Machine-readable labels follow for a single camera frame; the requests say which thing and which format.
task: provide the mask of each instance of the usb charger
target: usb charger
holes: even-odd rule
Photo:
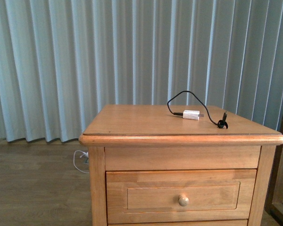
[[[200,114],[200,111],[191,111],[191,110],[184,110],[183,111],[183,118],[184,119],[199,120],[199,117],[204,117],[203,114]]]

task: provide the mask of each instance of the wooden floor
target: wooden floor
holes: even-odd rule
[[[91,226],[89,174],[73,166],[77,141],[0,142],[0,226]],[[83,159],[78,167],[87,170]],[[278,226],[266,213],[262,226]]]

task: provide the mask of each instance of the cable connector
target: cable connector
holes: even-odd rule
[[[200,114],[200,111],[191,111],[191,110],[184,110],[183,111],[183,118],[184,119],[199,120],[199,117],[204,117],[203,114]]]
[[[224,126],[228,128],[227,122],[225,121],[226,118],[227,118],[227,112],[224,112],[222,119],[219,120],[217,124],[218,128],[222,129]]]
[[[83,156],[85,156],[85,157],[88,158],[88,152],[83,152],[83,151],[81,151],[81,150],[76,150],[75,153],[74,153],[74,166],[75,166],[75,168],[76,168],[78,171],[82,172],[82,173],[89,173],[89,172],[85,172],[85,171],[80,170],[80,169],[77,168],[77,166],[75,165],[75,154],[76,154],[77,152],[83,153],[83,154],[80,155],[80,158],[82,158]]]

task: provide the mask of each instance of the black cable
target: black cable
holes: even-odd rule
[[[180,116],[183,116],[183,113],[182,113],[182,112],[172,112],[171,109],[170,109],[170,106],[169,106],[169,103],[170,103],[172,100],[174,100],[176,97],[178,97],[180,94],[182,94],[182,93],[191,93],[191,94],[204,106],[204,108],[207,110],[208,118],[211,120],[211,122],[218,126],[218,124],[217,124],[216,122],[214,122],[214,121],[212,120],[211,116],[209,115],[208,108],[202,103],[201,100],[199,100],[199,98],[198,98],[194,93],[192,93],[191,91],[188,91],[188,90],[181,91],[181,92],[178,93],[175,97],[171,98],[171,99],[167,102],[168,109],[169,109],[169,111],[170,111],[173,115],[180,115]]]

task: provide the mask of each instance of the drawer knob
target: drawer knob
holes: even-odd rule
[[[179,205],[186,206],[189,204],[189,198],[184,194],[181,194],[178,199]]]

